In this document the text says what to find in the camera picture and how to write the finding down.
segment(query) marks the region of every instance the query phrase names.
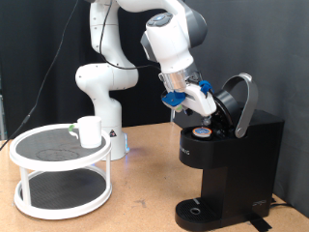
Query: two-tier stand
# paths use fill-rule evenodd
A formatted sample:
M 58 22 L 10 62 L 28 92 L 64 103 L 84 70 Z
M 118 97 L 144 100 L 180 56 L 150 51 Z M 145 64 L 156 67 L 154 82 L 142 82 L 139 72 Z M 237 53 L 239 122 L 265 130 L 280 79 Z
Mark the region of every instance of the two-tier stand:
M 11 144 L 10 158 L 20 168 L 14 194 L 16 207 L 44 219 L 74 218 L 92 212 L 109 198 L 111 143 L 84 149 L 68 133 L 70 124 L 29 130 Z M 106 158 L 106 173 L 93 164 Z

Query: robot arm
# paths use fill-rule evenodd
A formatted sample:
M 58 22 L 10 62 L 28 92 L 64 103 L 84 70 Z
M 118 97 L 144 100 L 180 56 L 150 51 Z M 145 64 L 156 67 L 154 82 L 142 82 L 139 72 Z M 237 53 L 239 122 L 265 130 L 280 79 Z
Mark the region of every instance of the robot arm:
M 172 12 L 185 11 L 186 26 L 183 26 L 182 14 L 158 14 L 147 22 L 141 44 L 148 59 L 161 66 L 162 73 L 159 78 L 168 92 L 162 101 L 177 112 L 189 108 L 207 117 L 216 110 L 209 91 L 211 86 L 207 88 L 208 82 L 202 80 L 188 51 L 203 42 L 207 34 L 207 24 L 201 15 L 190 10 L 185 3 L 178 3 L 175 3 L 178 8 L 169 5 L 169 9 Z
M 123 157 L 127 149 L 126 136 L 122 132 L 122 108 L 109 97 L 109 91 L 133 87 L 138 80 L 137 70 L 121 49 L 117 14 L 120 7 L 129 12 L 151 9 L 168 12 L 148 22 L 142 39 L 148 58 L 161 66 L 159 77 L 168 92 L 163 102 L 178 112 L 189 108 L 202 116 L 209 116 L 215 111 L 211 93 L 201 91 L 199 83 L 202 78 L 188 51 L 201 44 L 207 34 L 206 22 L 200 14 L 178 0 L 86 1 L 91 2 L 92 47 L 113 66 L 104 63 L 80 67 L 75 80 L 78 87 L 91 98 L 95 114 L 102 119 L 102 129 L 117 134 L 111 137 L 113 160 Z

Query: white mug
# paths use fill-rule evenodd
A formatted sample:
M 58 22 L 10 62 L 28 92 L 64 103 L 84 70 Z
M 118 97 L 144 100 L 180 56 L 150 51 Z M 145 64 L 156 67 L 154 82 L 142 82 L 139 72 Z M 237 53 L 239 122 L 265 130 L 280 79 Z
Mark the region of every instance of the white mug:
M 78 139 L 77 133 L 72 131 L 78 125 L 80 145 L 83 148 L 97 148 L 102 142 L 100 121 L 99 116 L 82 117 L 77 120 L 77 124 L 70 125 L 69 133 Z

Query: black coffee machine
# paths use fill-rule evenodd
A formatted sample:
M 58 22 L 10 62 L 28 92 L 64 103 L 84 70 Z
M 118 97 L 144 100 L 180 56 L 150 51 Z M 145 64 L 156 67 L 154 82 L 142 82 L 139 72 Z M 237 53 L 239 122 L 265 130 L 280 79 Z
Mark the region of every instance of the black coffee machine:
M 230 94 L 245 81 L 244 107 Z M 181 133 L 180 160 L 203 169 L 201 197 L 176 207 L 176 223 L 189 231 L 209 231 L 251 221 L 260 231 L 271 228 L 268 216 L 284 121 L 256 110 L 258 90 L 246 73 L 233 76 L 213 95 L 217 111 L 211 117 L 212 137 Z

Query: cable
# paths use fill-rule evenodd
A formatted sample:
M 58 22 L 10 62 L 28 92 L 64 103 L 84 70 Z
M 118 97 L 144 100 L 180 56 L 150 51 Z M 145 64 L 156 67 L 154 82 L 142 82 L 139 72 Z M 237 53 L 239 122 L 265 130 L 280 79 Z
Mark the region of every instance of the cable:
M 100 57 L 102 58 L 102 60 L 104 62 L 106 62 L 107 64 L 111 65 L 112 67 L 115 67 L 117 69 L 120 69 L 120 70 L 137 70 L 137 69 L 144 69 L 144 68 L 155 68 L 157 70 L 159 70 L 161 72 L 161 69 L 158 68 L 157 66 L 154 66 L 154 65 L 147 65 L 147 66 L 138 66 L 138 67 L 134 67 L 134 68 L 125 68 L 125 67 L 119 67 L 119 66 L 116 66 L 112 63 L 110 63 L 109 61 L 107 61 L 105 59 L 105 57 L 103 56 L 102 54 L 102 50 L 101 50 L 101 46 L 102 46 L 102 40 L 103 40 L 103 35 L 104 35 L 104 29 L 105 29 L 105 24 L 106 24 L 106 20 L 107 20 L 107 17 L 109 15 L 109 12 L 110 12 L 110 9 L 112 7 L 112 4 L 113 4 L 113 0 L 110 0 L 110 4 L 109 4 L 109 8 L 107 10 L 107 13 L 106 13 L 106 17 L 104 19 L 104 22 L 103 22 L 103 27 L 102 27 L 102 32 L 100 34 L 100 39 L 99 39 L 99 54 L 100 54 Z
M 18 128 L 18 129 L 8 138 L 8 140 L 1 146 L 0 151 L 6 146 L 6 144 L 7 144 L 12 138 L 14 138 L 14 136 L 20 131 L 20 129 L 28 122 L 28 120 L 30 119 L 32 113 L 33 113 L 33 112 L 35 111 L 35 109 L 37 108 L 37 105 L 38 105 L 38 102 L 39 102 L 39 98 L 40 98 L 40 95 L 41 95 L 41 92 L 42 92 L 42 87 L 44 86 L 44 83 L 46 82 L 46 78 L 47 78 L 47 76 L 49 75 L 51 68 L 54 66 L 55 61 L 56 61 L 57 58 L 58 58 L 59 52 L 60 52 L 61 47 L 62 47 L 62 43 L 63 43 L 63 41 L 64 41 L 65 33 L 66 33 L 66 31 L 67 31 L 67 27 L 68 27 L 68 25 L 69 25 L 69 22 L 70 22 L 71 17 L 73 16 L 73 14 L 74 14 L 74 12 L 75 12 L 75 9 L 76 9 L 76 6 L 77 6 L 77 4 L 78 4 L 78 1 L 79 1 L 79 0 L 76 0 L 76 3 L 75 3 L 75 5 L 74 5 L 74 8 L 73 8 L 72 12 L 70 13 L 70 17 L 69 17 L 69 19 L 68 19 L 68 21 L 67 21 L 67 24 L 66 24 L 66 26 L 65 26 L 64 32 L 63 32 L 63 34 L 62 34 L 62 39 L 61 39 L 61 41 L 60 41 L 60 44 L 59 44 L 58 50 L 57 50 L 57 52 L 56 52 L 56 55 L 55 55 L 55 57 L 54 57 L 54 59 L 53 59 L 51 65 L 49 66 L 49 69 L 47 70 L 47 73 L 46 73 L 46 75 L 45 75 L 45 77 L 44 77 L 44 80 L 43 80 L 43 82 L 42 82 L 41 88 L 40 88 L 39 93 L 38 93 L 38 96 L 37 96 L 37 100 L 36 100 L 35 106 L 30 110 L 30 112 L 28 113 L 28 115 L 24 118 L 24 120 L 22 121 L 22 123 L 21 123 L 21 125 L 19 126 L 19 128 Z
M 293 208 L 293 206 L 291 204 L 289 204 L 289 203 L 282 203 L 282 204 L 271 204 L 270 205 L 270 209 L 272 209 L 274 207 L 277 207 L 277 206 L 287 206 L 287 207 L 292 207 Z

